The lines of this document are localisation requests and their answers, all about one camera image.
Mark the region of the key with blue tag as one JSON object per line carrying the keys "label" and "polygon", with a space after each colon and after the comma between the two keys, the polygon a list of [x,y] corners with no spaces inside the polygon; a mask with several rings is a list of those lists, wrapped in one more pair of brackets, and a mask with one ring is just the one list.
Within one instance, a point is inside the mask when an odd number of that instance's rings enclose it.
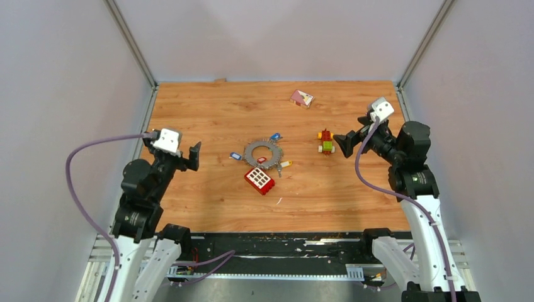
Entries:
{"label": "key with blue tag", "polygon": [[282,138],[283,137],[280,133],[275,133],[272,136],[270,136],[270,140],[275,141],[275,142],[279,141]]}

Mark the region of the large metal keyring with rings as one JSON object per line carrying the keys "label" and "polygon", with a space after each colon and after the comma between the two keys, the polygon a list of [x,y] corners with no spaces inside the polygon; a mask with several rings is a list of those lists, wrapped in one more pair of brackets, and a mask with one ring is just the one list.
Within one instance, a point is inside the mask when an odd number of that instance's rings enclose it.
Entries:
{"label": "large metal keyring with rings", "polygon": [[248,142],[241,153],[231,152],[229,158],[264,171],[274,169],[278,177],[282,177],[282,170],[292,166],[293,162],[284,159],[284,151],[279,144],[281,139],[275,142],[270,140],[270,136]]}

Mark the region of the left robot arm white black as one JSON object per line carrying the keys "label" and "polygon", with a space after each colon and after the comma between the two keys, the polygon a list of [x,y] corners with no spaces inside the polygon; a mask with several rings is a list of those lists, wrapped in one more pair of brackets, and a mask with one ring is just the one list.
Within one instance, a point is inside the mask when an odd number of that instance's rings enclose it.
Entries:
{"label": "left robot arm white black", "polygon": [[118,209],[111,230],[103,235],[112,249],[103,301],[150,301],[171,261],[185,260],[193,251],[189,228],[156,228],[163,214],[162,198],[175,173],[198,170],[201,142],[184,156],[179,131],[163,128],[134,137],[154,160],[135,159],[123,168]]}

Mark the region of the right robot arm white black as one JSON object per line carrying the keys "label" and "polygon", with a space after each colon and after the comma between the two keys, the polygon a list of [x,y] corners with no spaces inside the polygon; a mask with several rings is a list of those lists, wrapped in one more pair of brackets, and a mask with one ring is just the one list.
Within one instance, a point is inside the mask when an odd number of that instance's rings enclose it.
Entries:
{"label": "right robot arm white black", "polygon": [[[362,259],[383,264],[399,287],[402,301],[480,301],[480,294],[467,288],[442,225],[440,192],[426,164],[429,126],[408,121],[394,136],[387,120],[362,116],[358,121],[363,125],[358,131],[332,139],[346,158],[356,156],[355,172],[364,185],[397,198],[409,222],[418,261],[406,255],[388,228],[364,230],[359,246]],[[390,164],[390,189],[363,178],[360,159],[369,150]]]}

